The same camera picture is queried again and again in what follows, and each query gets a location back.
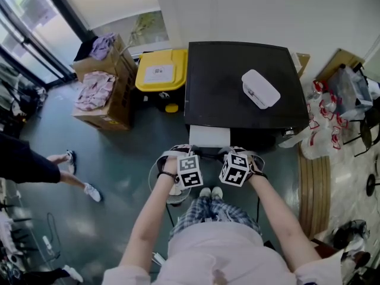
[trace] person's arm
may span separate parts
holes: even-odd
[[[253,175],[249,182],[256,190],[275,235],[280,241],[289,268],[321,259],[290,208],[266,178]]]
[[[164,171],[176,174],[177,158],[167,159]],[[119,266],[138,266],[149,273],[154,244],[159,235],[166,200],[173,184],[174,180],[170,176],[165,174],[159,176],[149,199],[135,222]]]

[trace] plaid shorts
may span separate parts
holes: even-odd
[[[220,197],[199,197],[191,203],[169,235],[169,240],[187,227],[205,221],[234,221],[247,225],[261,235],[259,225],[241,208],[226,204]]]

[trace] black tabletop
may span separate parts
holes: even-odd
[[[258,71],[281,94],[259,109],[243,92],[242,75]],[[300,81],[285,47],[242,42],[191,42],[185,122],[224,128],[305,127],[308,112]]]

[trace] black bag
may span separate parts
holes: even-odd
[[[1,83],[9,92],[9,94],[13,97],[13,99],[18,103],[21,111],[23,111],[26,115],[30,116],[37,110],[39,96],[36,90],[33,89],[33,91],[31,91],[30,89],[28,89],[28,94],[26,94],[21,90],[17,90],[5,81],[1,81]],[[20,99],[17,98],[17,96],[13,93],[12,90],[15,90],[20,95]]]

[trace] white shoe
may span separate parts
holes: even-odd
[[[95,189],[89,183],[84,183],[84,185],[85,185],[84,193],[91,196],[95,202],[100,202],[102,200],[102,196],[100,195],[97,189]]]
[[[72,150],[67,150],[66,155],[69,157],[69,160],[67,161],[69,164],[69,172],[74,175],[77,171],[77,165],[75,164],[77,161],[77,155]]]
[[[66,271],[70,275],[70,277],[73,278],[75,281],[83,283],[82,276],[75,269],[65,265],[64,268],[62,268],[62,270]]]
[[[220,197],[223,198],[223,191],[220,187],[214,187],[213,191],[211,192],[211,197]]]
[[[210,188],[203,188],[201,190],[201,193],[199,193],[199,197],[210,197],[211,196],[211,189]]]

